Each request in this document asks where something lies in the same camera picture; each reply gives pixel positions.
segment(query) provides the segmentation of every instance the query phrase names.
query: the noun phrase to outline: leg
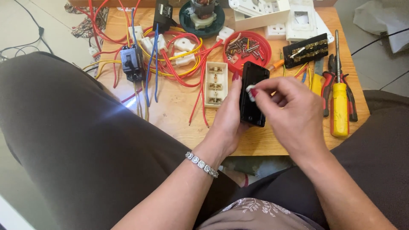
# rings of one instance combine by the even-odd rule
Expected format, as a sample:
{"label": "leg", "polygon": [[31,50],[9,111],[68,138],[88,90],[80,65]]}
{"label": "leg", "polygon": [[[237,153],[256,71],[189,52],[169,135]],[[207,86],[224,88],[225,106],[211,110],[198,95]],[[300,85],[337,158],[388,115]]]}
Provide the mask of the leg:
{"label": "leg", "polygon": [[[409,229],[408,117],[406,107],[377,110],[331,151],[398,229]],[[255,182],[239,196],[274,202],[329,229],[314,187],[298,167]]]}
{"label": "leg", "polygon": [[[0,65],[0,122],[11,152],[62,229],[110,229],[189,151],[88,74],[39,52]],[[235,189],[220,174],[197,222],[225,205]]]}

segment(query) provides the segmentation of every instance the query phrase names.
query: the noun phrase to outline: orange-handled tool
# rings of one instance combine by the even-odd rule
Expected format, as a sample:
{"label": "orange-handled tool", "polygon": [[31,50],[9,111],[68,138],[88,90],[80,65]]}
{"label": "orange-handled tool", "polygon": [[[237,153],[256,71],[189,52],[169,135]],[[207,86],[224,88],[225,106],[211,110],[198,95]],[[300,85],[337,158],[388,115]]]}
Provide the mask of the orange-handled tool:
{"label": "orange-handled tool", "polygon": [[338,30],[335,30],[335,48],[337,51],[337,82],[333,86],[333,98],[331,100],[331,135],[346,137],[349,134],[348,98],[346,96],[346,84],[341,82]]}

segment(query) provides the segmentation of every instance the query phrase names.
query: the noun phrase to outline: bracelet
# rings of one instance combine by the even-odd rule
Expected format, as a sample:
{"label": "bracelet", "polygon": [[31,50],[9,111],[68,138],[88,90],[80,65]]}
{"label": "bracelet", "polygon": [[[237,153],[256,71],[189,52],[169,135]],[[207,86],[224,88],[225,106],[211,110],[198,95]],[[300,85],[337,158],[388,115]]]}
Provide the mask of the bracelet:
{"label": "bracelet", "polygon": [[219,173],[217,170],[212,169],[203,160],[200,160],[197,156],[193,155],[191,152],[187,152],[185,157],[189,159],[193,164],[197,164],[199,168],[203,169],[206,173],[210,174],[214,178],[218,178]]}

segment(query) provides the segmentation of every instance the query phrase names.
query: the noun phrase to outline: red nail polish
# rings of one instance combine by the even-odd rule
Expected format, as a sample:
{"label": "red nail polish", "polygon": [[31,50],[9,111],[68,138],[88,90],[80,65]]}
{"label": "red nail polish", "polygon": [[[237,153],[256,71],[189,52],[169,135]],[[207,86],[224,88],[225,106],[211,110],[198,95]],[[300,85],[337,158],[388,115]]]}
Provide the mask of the red nail polish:
{"label": "red nail polish", "polygon": [[257,94],[258,94],[258,92],[257,92],[257,90],[256,90],[255,88],[251,88],[251,89],[250,89],[250,93],[252,94],[252,96],[253,96],[254,98],[256,98],[256,96],[257,96]]}
{"label": "red nail polish", "polygon": [[240,76],[238,75],[238,72],[237,72],[237,71],[234,72],[233,77],[232,77],[232,80],[235,81],[235,80],[237,80],[237,79],[239,79],[239,78],[240,78]]}

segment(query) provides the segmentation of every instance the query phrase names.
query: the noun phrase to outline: black circuit breaker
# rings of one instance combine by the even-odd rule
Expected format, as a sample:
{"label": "black circuit breaker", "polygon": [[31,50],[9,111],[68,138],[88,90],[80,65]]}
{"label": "black circuit breaker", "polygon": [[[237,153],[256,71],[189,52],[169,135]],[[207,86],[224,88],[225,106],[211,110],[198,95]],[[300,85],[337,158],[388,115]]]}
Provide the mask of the black circuit breaker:
{"label": "black circuit breaker", "polygon": [[146,78],[142,49],[135,44],[122,46],[121,50],[122,70],[126,74],[126,79],[132,82],[139,82]]}
{"label": "black circuit breaker", "polygon": [[153,18],[153,31],[156,31],[156,26],[158,26],[158,33],[163,34],[171,26],[177,26],[178,24],[172,19],[172,14],[173,7],[169,4],[168,0],[157,0],[155,16]]}

